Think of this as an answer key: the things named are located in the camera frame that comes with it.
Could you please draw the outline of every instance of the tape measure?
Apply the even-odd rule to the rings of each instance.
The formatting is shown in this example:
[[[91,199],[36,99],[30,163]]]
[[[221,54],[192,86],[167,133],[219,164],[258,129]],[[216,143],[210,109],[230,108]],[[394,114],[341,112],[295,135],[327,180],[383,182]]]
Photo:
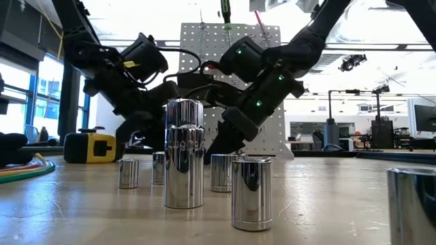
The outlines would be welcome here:
[[[67,163],[111,163],[123,158],[124,144],[116,142],[115,136],[97,133],[93,129],[79,129],[80,133],[65,136],[63,159]]]

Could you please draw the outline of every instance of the small metal cylinder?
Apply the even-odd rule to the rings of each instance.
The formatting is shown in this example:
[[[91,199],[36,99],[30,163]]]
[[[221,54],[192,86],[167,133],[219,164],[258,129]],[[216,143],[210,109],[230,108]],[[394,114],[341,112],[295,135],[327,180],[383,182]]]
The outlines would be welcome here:
[[[238,159],[233,164],[232,225],[244,231],[271,228],[271,160]]]
[[[203,105],[175,99],[168,104],[164,203],[168,208],[203,205]]]
[[[213,154],[211,156],[211,191],[232,191],[233,161],[236,155]]]
[[[436,169],[388,169],[392,245],[436,241]]]
[[[153,168],[151,170],[151,184],[164,184],[165,152],[153,153]]]
[[[120,189],[132,189],[138,187],[138,160],[121,160],[119,171],[118,186]]]

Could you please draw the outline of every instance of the ceiling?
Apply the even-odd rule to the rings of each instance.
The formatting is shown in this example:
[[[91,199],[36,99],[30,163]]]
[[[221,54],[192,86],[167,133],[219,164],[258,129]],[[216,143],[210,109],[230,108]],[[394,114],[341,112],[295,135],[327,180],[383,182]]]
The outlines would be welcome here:
[[[25,1],[39,10],[42,6],[48,17],[60,24],[51,0]],[[156,39],[179,40],[182,22],[200,22],[200,17],[204,22],[223,22],[217,15],[217,11],[220,10],[219,2],[83,0],[91,13],[89,19],[102,40],[134,40],[139,32],[153,34]],[[295,3],[296,0],[288,1],[261,14],[266,25],[281,27],[283,42],[291,40],[310,21],[309,14],[304,13]],[[256,24],[254,14],[249,11],[249,0],[232,1],[232,22]],[[407,12],[388,11],[383,0],[354,1],[330,33],[328,41],[426,43]],[[341,53],[323,54],[311,73],[303,78],[311,92],[349,88],[372,89],[384,82],[389,83],[393,93],[436,92],[432,85],[434,82],[430,81],[436,75],[433,71],[436,66],[434,52],[371,52],[367,54],[368,62],[351,72],[338,70],[343,56]]]

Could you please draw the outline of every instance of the chair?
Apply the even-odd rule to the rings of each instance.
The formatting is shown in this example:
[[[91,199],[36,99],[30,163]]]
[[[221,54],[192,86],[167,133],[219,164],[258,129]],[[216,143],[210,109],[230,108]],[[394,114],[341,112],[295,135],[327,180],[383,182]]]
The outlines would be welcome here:
[[[28,143],[36,143],[38,139],[38,135],[40,134],[38,132],[38,129],[32,125],[25,125],[25,134],[28,139]]]

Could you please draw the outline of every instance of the colorful cable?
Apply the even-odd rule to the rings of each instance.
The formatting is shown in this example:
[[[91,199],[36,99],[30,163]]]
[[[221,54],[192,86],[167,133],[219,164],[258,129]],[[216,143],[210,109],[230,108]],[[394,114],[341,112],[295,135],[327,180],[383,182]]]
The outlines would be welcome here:
[[[8,171],[0,171],[0,184],[40,176],[55,170],[54,163],[47,161],[39,153],[36,153],[35,157],[37,157],[41,163],[31,162],[26,166],[14,167],[8,169]]]

